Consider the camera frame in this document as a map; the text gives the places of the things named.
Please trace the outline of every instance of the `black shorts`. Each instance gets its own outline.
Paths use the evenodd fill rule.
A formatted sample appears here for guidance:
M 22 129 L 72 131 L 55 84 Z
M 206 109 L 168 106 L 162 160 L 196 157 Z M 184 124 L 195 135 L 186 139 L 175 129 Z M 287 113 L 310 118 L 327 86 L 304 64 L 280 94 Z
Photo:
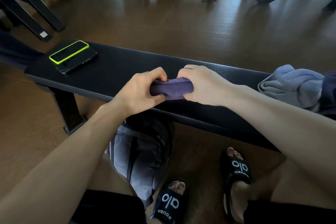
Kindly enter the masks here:
M 70 224 L 145 224 L 145 208 L 138 197 L 86 190 Z
M 266 200 L 249 201 L 245 224 L 329 223 L 335 210 L 308 205 L 281 204 Z M 70 224 L 145 224 L 145 209 L 140 198 L 98 190 L 87 190 Z

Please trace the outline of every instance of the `black smartphone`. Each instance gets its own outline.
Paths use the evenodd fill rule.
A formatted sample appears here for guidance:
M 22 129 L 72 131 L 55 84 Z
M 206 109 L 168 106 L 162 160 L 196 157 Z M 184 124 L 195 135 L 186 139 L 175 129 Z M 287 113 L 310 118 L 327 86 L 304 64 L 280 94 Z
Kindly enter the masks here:
M 83 65 L 84 63 L 92 60 L 97 56 L 97 52 L 92 48 L 86 48 L 79 52 L 78 54 L 62 61 L 60 64 L 56 65 L 58 71 L 62 74 L 68 74 L 75 68 Z
M 58 65 L 89 47 L 89 44 L 78 40 L 73 44 L 70 44 L 67 47 L 51 54 L 49 59 Z

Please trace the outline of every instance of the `slide sandal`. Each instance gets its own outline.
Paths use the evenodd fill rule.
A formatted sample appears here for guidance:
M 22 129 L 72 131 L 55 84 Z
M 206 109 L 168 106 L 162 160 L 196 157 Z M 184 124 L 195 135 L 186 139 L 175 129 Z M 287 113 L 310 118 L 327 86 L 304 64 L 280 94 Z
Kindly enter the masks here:
M 155 200 L 151 219 L 156 218 L 166 224 L 181 222 L 188 205 L 188 187 L 184 182 L 185 190 L 181 195 L 169 188 L 169 185 L 174 181 L 184 182 L 179 178 L 165 182 Z
M 233 218 L 231 209 L 230 209 L 231 187 L 235 181 L 243 181 L 247 184 L 250 184 L 252 182 L 250 179 L 251 177 L 250 168 L 248 167 L 245 160 L 238 159 L 235 157 L 230 157 L 228 155 L 228 150 L 225 150 L 222 152 L 220 156 L 220 169 L 221 169 L 223 178 L 225 180 L 225 183 L 224 183 L 225 213 L 227 214 L 229 218 L 229 223 L 237 223 L 235 219 Z

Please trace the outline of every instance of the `rubber gym floor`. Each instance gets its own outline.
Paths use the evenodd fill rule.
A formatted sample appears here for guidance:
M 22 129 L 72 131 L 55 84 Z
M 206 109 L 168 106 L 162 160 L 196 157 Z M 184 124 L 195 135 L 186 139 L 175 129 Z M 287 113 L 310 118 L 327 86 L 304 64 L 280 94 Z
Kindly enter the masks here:
M 67 25 L 43 43 L 20 26 L 12 34 L 41 52 L 62 39 L 273 72 L 291 64 L 318 72 L 335 69 L 336 14 L 322 11 L 331 0 L 62 0 L 53 12 Z M 52 29 L 39 16 L 36 20 Z M 76 96 L 90 117 L 102 102 Z M 0 64 L 0 197 L 66 139 L 50 94 L 20 70 Z M 226 223 L 219 156 L 232 146 L 250 163 L 254 179 L 269 173 L 282 154 L 176 124 L 167 177 L 190 186 L 185 223 Z

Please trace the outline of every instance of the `white sticker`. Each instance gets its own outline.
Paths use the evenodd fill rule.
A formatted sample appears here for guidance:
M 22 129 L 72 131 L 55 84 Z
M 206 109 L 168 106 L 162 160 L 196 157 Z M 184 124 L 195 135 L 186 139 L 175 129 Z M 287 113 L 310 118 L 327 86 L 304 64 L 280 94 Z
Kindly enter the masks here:
M 48 34 L 47 34 L 45 31 L 43 31 L 43 32 L 40 34 L 40 36 L 43 37 L 43 38 L 45 38 L 47 35 L 48 35 Z

